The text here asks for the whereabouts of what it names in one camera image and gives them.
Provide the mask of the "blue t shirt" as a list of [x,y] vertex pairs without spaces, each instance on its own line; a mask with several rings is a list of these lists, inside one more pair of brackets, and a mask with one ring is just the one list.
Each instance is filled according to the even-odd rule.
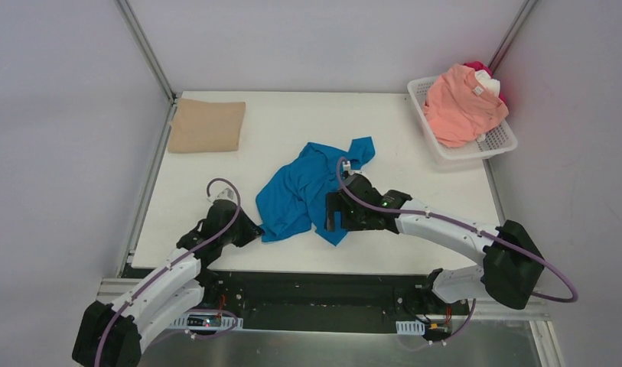
[[315,229],[323,240],[338,245],[344,229],[328,231],[326,195],[338,189],[337,162],[346,158],[360,169],[375,156],[371,137],[355,138],[347,151],[316,142],[307,143],[291,163],[279,168],[256,195],[262,220],[262,241],[279,242]]

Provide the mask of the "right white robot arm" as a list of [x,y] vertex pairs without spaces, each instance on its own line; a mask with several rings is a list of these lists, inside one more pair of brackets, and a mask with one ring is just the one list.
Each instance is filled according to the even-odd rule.
[[326,196],[329,232],[386,230],[426,239],[470,259],[474,265],[435,269],[420,301],[440,313],[456,301],[487,295],[514,310],[526,307],[544,270],[542,254],[525,228],[454,218],[398,190],[380,193],[362,174],[343,174],[343,186]]

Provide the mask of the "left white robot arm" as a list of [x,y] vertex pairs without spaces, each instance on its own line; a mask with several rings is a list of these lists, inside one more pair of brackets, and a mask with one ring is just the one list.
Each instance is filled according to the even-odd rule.
[[73,360],[81,366],[137,366],[155,337],[190,309],[205,309],[213,324],[231,318],[222,281],[208,266],[225,246],[243,247],[262,234],[238,200],[218,196],[161,265],[122,296],[86,308]]

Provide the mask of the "folded beige t shirt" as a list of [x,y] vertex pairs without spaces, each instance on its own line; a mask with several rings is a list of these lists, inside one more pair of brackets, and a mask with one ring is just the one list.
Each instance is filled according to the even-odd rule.
[[180,99],[167,150],[172,154],[237,151],[245,113],[244,102]]

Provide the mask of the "left controller board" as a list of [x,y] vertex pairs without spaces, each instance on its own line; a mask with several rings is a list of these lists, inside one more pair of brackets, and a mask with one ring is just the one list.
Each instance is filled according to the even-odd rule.
[[221,330],[241,330],[243,318],[232,317],[219,312],[187,312],[175,319],[168,330],[193,330],[211,332]]

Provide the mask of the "controller board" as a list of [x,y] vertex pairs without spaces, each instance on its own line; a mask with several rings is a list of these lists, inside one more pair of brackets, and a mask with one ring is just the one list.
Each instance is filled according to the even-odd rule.
[[436,323],[425,324],[419,320],[396,321],[396,333],[407,336],[422,336],[428,341],[447,339],[452,335],[451,328]]
[[193,330],[211,332],[221,330],[241,330],[243,318],[232,317],[219,312],[187,312],[175,319],[168,330]]

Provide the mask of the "right controller board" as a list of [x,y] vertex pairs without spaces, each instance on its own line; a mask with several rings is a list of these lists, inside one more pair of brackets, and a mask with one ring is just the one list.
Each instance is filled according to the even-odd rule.
[[451,328],[436,323],[425,324],[419,320],[396,321],[396,333],[407,336],[422,336],[428,341],[447,339],[452,335]]

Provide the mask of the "salmon pink t shirt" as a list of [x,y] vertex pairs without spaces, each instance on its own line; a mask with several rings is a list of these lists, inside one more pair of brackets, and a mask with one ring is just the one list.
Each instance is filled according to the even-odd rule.
[[449,148],[477,140],[509,115],[506,103],[485,90],[474,70],[463,64],[437,77],[422,111],[437,141]]

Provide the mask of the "white plastic basket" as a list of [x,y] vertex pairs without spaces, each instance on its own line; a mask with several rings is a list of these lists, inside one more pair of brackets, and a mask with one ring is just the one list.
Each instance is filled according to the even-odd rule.
[[517,138],[506,120],[483,137],[458,148],[449,148],[438,142],[422,111],[427,92],[436,79],[436,76],[429,76],[411,80],[407,84],[407,90],[414,105],[422,137],[437,165],[448,168],[468,166],[517,148]]

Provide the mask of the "white garment in basket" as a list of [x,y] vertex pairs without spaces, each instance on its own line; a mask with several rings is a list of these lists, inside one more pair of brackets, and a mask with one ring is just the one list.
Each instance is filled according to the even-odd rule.
[[477,70],[475,72],[475,78],[485,90],[496,97],[500,97],[501,82],[494,79],[486,70]]

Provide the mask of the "magenta garment in basket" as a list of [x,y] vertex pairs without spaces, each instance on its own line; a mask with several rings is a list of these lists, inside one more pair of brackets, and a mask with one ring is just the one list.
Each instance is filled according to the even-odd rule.
[[[487,71],[487,72],[488,72],[488,73],[489,73],[489,74],[493,77],[493,74],[492,74],[492,72],[490,71],[490,69],[489,69],[489,68],[488,68],[485,64],[481,63],[480,61],[469,61],[469,62],[464,63],[464,66],[466,66],[466,67],[470,67],[471,69],[473,69],[473,70],[474,70],[474,73],[475,73],[477,70],[486,70],[486,71]],[[504,94],[502,93],[502,91],[501,91],[501,90],[500,90],[500,97],[498,97],[498,98],[499,98],[502,102],[506,103],[506,98],[505,98],[505,96],[504,96]]]

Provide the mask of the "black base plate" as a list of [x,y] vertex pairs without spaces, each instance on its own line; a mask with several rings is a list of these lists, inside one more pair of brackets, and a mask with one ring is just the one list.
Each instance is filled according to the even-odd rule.
[[424,275],[203,270],[197,312],[229,311],[244,330],[394,333],[398,322],[468,317],[469,300],[446,304],[423,289]]

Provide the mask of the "aluminium frame rail left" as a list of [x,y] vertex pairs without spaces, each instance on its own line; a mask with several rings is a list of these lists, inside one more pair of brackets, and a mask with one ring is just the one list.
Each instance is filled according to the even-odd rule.
[[149,39],[147,38],[140,23],[140,20],[134,12],[130,1],[115,0],[115,4],[124,22],[126,23],[127,28],[129,29],[132,38],[134,39],[142,56],[144,57],[148,68],[156,79],[162,93],[170,104],[174,104],[174,101],[177,98],[177,93],[171,87],[171,84],[169,83],[168,78],[163,68],[161,67],[161,64],[158,61],[158,58],[153,51],[152,46],[150,45]]

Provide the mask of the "aluminium frame rail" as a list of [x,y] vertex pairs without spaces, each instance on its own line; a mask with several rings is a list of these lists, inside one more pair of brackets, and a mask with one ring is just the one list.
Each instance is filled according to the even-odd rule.
[[540,2],[540,0],[523,1],[519,8],[519,11],[516,13],[516,16],[512,20],[498,48],[496,49],[489,64],[487,65],[491,70],[492,74],[495,74],[495,72],[498,70],[500,64],[503,62],[510,48],[512,47],[515,39],[521,32],[524,24],[528,21],[530,15],[533,13],[533,11]]
[[115,0],[115,4],[124,22],[126,23],[127,28],[129,29],[132,38],[134,39],[142,56],[144,57],[148,68],[156,79],[162,93],[170,104],[174,104],[174,101],[177,98],[177,93],[171,87],[171,84],[169,83],[168,78],[163,68],[161,67],[161,64],[158,61],[158,58],[153,51],[152,46],[150,45],[149,39],[147,38],[140,23],[140,20],[134,12],[130,1]]

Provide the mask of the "aluminium frame rail right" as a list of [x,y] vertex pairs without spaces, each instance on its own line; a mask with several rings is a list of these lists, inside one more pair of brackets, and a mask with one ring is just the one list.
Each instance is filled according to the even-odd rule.
[[515,39],[521,32],[524,24],[528,21],[530,15],[533,13],[533,11],[540,2],[540,0],[523,1],[519,8],[519,11],[516,13],[516,16],[512,20],[498,48],[496,49],[489,64],[487,65],[491,70],[492,74],[495,74],[495,72],[498,70],[500,64],[503,62],[510,48],[512,47]]

